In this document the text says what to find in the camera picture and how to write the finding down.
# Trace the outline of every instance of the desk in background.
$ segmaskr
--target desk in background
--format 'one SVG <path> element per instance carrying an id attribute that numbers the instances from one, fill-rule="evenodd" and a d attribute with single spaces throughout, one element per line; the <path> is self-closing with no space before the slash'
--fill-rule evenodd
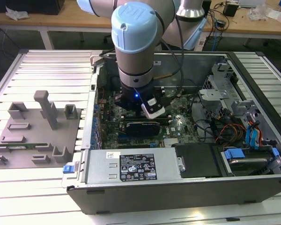
<path id="1" fill-rule="evenodd" d="M 222 0 L 213 0 L 211 8 Z M 267 0 L 269 7 L 278 8 L 279 0 Z M 223 37 L 234 38 L 268 38 L 281 39 L 281 23 L 269 18 L 267 21 L 250 21 L 247 18 L 248 9 L 237 10 L 230 20 L 229 28 L 223 32 Z M 219 13 L 215 13 L 217 19 L 224 19 Z M 54 49 L 48 34 L 49 31 L 74 31 L 74 32 L 111 32 L 110 19 L 90 15 L 82 11 L 76 0 L 66 0 L 59 15 L 30 14 L 29 19 L 14 21 L 4 13 L 0 13 L 0 27 L 7 30 L 37 30 L 40 32 L 45 48 Z M 205 26 L 200 41 L 195 50 L 202 51 L 206 37 L 211 31 L 210 22 Z"/>
<path id="2" fill-rule="evenodd" d="M 214 5 L 222 2 L 222 0 L 212 0 L 210 8 L 213 9 Z M 280 0 L 267 0 L 268 7 L 279 10 Z M 224 7 L 217 8 L 217 11 L 222 13 Z M 226 31 L 222 33 L 223 37 L 231 38 L 264 38 L 264 39 L 281 39 L 281 23 L 277 20 L 268 18 L 267 21 L 250 21 L 247 17 L 249 9 L 240 8 L 237 10 L 234 17 L 229 17 L 230 25 Z M 224 16 L 215 12 L 216 19 L 224 20 Z M 208 37 L 211 28 L 211 18 L 208 16 L 208 23 L 206 24 L 201 36 L 200 41 L 197 43 L 195 51 L 202 51 L 206 38 Z"/>

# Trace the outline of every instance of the open computer chassis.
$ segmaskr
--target open computer chassis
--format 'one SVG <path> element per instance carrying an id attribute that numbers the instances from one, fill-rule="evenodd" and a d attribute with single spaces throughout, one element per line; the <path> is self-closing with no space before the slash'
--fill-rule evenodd
<path id="1" fill-rule="evenodd" d="M 155 54 L 156 74 L 175 66 L 170 54 Z M 281 107 L 269 96 L 281 96 L 281 74 L 254 52 L 187 53 L 183 70 L 181 95 L 168 106 L 166 121 L 155 120 L 160 133 L 135 138 L 127 134 L 131 120 L 125 121 L 133 115 L 112 103 L 116 62 L 95 66 L 83 153 L 80 161 L 67 164 L 73 170 L 63 177 L 63 186 L 82 212 L 258 203 L 281 192 Z M 155 86 L 170 95 L 179 79 L 177 74 Z M 258 79 L 280 85 L 265 87 Z M 222 119 L 242 130 L 236 133 L 237 141 L 229 136 L 233 128 L 222 132 L 225 122 L 216 125 L 220 131 L 211 129 L 209 134 L 211 122 Z M 114 122 L 117 125 L 108 128 Z M 218 135 L 224 138 L 217 140 Z"/>

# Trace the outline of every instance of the blue cap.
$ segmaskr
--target blue cap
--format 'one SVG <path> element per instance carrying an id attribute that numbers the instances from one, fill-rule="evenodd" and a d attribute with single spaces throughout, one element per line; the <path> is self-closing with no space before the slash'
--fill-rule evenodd
<path id="1" fill-rule="evenodd" d="M 128 2 L 111 16 L 111 37 L 124 53 L 139 53 L 148 48 L 157 34 L 157 17 L 153 8 L 142 2 Z"/>
<path id="2" fill-rule="evenodd" d="M 87 13 L 90 13 L 90 14 L 92 14 L 92 15 L 95 15 L 95 12 L 94 12 L 94 10 L 93 10 L 92 5 L 91 5 L 90 2 L 91 2 L 91 1 L 89 1 L 89 0 L 77 0 L 77 3 L 78 3 L 78 5 L 79 5 L 79 7 L 80 7 L 83 11 L 85 11 L 85 12 L 87 12 Z"/>

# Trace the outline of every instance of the robotic arm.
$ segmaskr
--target robotic arm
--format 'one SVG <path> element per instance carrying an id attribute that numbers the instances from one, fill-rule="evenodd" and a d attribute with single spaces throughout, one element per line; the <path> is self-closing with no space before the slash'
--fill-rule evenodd
<path id="1" fill-rule="evenodd" d="M 181 46 L 177 21 L 181 24 L 185 49 L 192 49 L 206 19 L 203 0 L 77 0 L 80 8 L 97 16 L 111 18 L 122 93 L 116 104 L 145 113 L 154 119 L 165 113 L 154 95 L 154 49 L 163 38 Z"/>

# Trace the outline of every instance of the power supply label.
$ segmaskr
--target power supply label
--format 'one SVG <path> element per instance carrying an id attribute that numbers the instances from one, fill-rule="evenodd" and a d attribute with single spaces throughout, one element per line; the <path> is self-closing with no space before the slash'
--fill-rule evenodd
<path id="1" fill-rule="evenodd" d="M 121 155 L 121 181 L 157 180 L 154 154 Z"/>

